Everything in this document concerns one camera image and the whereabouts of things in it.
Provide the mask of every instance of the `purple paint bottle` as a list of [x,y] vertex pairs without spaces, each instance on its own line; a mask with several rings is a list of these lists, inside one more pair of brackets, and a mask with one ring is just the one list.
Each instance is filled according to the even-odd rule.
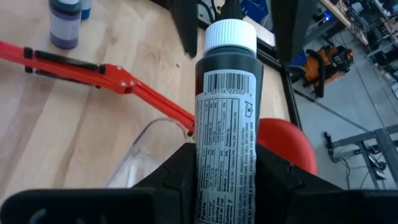
[[50,40],[61,49],[73,49],[79,41],[81,2],[49,0]]

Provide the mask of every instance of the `metal stand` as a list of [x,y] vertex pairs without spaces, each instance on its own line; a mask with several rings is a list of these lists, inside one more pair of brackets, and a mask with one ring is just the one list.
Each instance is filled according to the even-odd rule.
[[[355,155],[362,154],[369,169],[369,174],[372,178],[373,184],[376,189],[380,189],[378,180],[384,180],[384,173],[382,170],[383,163],[376,161],[374,155],[377,153],[382,153],[386,160],[386,164],[390,170],[391,176],[396,183],[398,188],[398,152],[396,147],[398,147],[398,141],[393,141],[390,134],[398,133],[398,124],[389,126],[386,128],[377,129],[374,131],[369,131],[357,136],[352,136],[349,138],[341,139],[339,141],[332,142],[331,137],[328,133],[324,133],[326,139],[326,148],[328,149],[328,154],[333,162],[340,161],[341,158],[351,157]],[[373,146],[365,145],[365,141],[375,139],[377,144]],[[344,152],[339,157],[334,157],[334,148],[348,145],[356,145],[359,149]]]

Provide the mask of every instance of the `barcode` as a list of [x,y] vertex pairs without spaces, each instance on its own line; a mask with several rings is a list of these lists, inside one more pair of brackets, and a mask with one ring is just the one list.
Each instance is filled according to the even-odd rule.
[[249,93],[249,75],[238,73],[216,73],[207,78],[207,92],[230,89]]

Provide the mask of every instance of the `wooden table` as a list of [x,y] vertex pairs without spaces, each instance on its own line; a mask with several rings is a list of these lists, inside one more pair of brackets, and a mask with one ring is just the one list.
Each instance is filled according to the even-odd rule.
[[368,45],[368,39],[365,37],[365,34],[362,31],[359,31],[355,33],[355,30],[352,29],[352,24],[351,21],[347,19],[347,17],[341,12],[347,10],[347,7],[344,5],[344,3],[340,0],[338,3],[339,6],[341,6],[341,10],[338,8],[338,6],[333,5],[329,0],[320,0],[321,3],[329,9],[333,15],[337,17],[339,21],[341,21],[349,30],[353,32],[353,34],[364,44]]
[[[81,24],[79,46],[66,51],[49,41],[47,4],[1,1],[0,39],[121,65],[194,112],[203,30],[198,56],[190,60],[164,8],[148,0],[97,0]],[[164,116],[134,95],[26,74],[23,66],[4,60],[0,68],[0,202],[25,189],[103,187],[143,128]],[[289,119],[280,74],[266,65],[261,117]],[[157,134],[176,135],[162,128]]]

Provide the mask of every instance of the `concrete floor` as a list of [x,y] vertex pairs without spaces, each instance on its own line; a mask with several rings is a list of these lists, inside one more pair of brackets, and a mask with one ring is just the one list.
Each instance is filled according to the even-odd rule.
[[[348,170],[342,163],[335,164],[328,157],[323,132],[329,132],[332,139],[337,141],[383,126],[398,124],[398,100],[392,94],[388,82],[378,75],[372,63],[365,59],[365,51],[358,46],[360,45],[358,41],[353,41],[350,31],[346,30],[335,35],[332,41],[336,45],[346,43],[348,48],[354,50],[354,65],[345,76],[325,87],[324,98],[313,103],[296,94],[295,99],[303,131],[313,144],[317,155],[318,176],[347,189]],[[318,50],[322,45],[327,44],[322,40],[316,40],[305,48]],[[294,88],[305,96],[313,98],[312,89],[303,88],[302,82],[295,83]],[[352,148],[355,147],[337,148],[335,153],[349,151]],[[351,167],[350,188],[359,189],[366,176],[362,189],[374,189],[362,155],[347,159],[347,162]],[[384,172],[387,176],[386,188],[396,189],[388,168]]]

